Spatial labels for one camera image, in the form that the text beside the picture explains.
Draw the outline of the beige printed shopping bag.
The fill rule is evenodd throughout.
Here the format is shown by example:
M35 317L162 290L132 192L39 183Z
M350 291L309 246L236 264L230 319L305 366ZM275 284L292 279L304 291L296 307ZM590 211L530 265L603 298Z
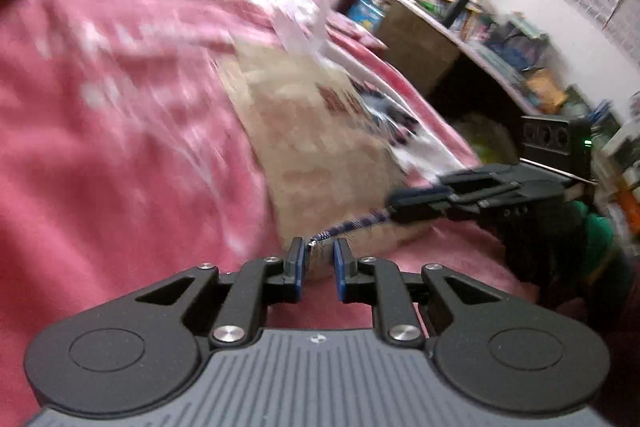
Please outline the beige printed shopping bag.
M311 51L273 0L220 5L215 243L238 267L381 209L409 178L346 72Z

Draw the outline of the black cylinder bottle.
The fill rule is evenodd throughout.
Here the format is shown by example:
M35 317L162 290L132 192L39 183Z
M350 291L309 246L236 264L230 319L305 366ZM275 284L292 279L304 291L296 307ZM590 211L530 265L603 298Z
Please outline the black cylinder bottle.
M448 8L442 14L442 26L450 28L459 14L465 9L470 0L452 0Z

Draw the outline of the red floral blanket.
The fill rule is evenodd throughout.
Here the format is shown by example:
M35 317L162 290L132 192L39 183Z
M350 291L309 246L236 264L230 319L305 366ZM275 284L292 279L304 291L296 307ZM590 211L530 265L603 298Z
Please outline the red floral blanket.
M215 63L317 0L1 1L1 421L37 404L44 326L211 261L277 251L266 179Z

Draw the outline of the blue duck package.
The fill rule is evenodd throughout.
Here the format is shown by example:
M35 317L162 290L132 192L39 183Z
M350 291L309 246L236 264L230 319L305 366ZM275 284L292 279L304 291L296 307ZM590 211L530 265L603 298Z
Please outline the blue duck package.
M378 8L370 0L357 0L349 8L347 17L374 34L386 17L386 11Z

